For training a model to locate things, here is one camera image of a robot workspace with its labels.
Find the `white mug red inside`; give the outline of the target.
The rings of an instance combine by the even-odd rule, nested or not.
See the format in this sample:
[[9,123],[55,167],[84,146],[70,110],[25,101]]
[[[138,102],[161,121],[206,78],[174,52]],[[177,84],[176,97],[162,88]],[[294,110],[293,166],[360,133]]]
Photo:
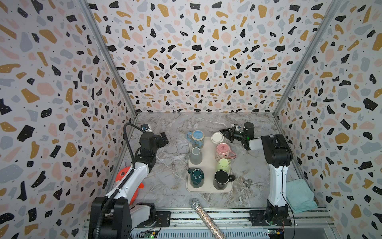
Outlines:
[[223,134],[221,132],[216,132],[214,133],[212,136],[211,136],[211,141],[218,145],[220,143],[224,143],[225,142],[225,137],[223,136]]

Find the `pink mug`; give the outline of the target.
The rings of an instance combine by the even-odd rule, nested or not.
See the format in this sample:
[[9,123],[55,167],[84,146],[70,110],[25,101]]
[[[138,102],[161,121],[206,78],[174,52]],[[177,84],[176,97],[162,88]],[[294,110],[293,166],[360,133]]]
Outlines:
[[222,158],[226,159],[235,159],[236,154],[231,150],[230,146],[226,143],[219,143],[216,146],[216,152],[215,152],[215,159],[216,161],[219,161]]

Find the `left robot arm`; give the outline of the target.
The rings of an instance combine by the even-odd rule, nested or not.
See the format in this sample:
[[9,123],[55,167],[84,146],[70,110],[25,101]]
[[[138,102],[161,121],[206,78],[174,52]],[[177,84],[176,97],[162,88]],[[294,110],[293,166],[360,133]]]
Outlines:
[[112,191],[103,197],[96,197],[91,204],[89,239],[130,239],[130,233],[139,226],[151,227],[156,223],[156,209],[153,203],[130,202],[142,181],[152,171],[157,151],[169,141],[164,132],[160,135],[144,132],[140,138],[140,153],[128,172]]

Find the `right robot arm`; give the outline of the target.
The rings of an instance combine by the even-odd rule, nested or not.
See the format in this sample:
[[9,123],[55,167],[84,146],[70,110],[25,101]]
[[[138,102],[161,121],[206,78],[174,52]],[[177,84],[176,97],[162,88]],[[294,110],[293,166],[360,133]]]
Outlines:
[[282,134],[254,136],[255,126],[246,122],[243,127],[233,124],[219,132],[230,142],[240,141],[246,150],[263,150],[270,169],[270,193],[263,215],[258,215],[259,223],[270,226],[291,226],[290,205],[286,200],[287,171],[292,161],[292,152]]

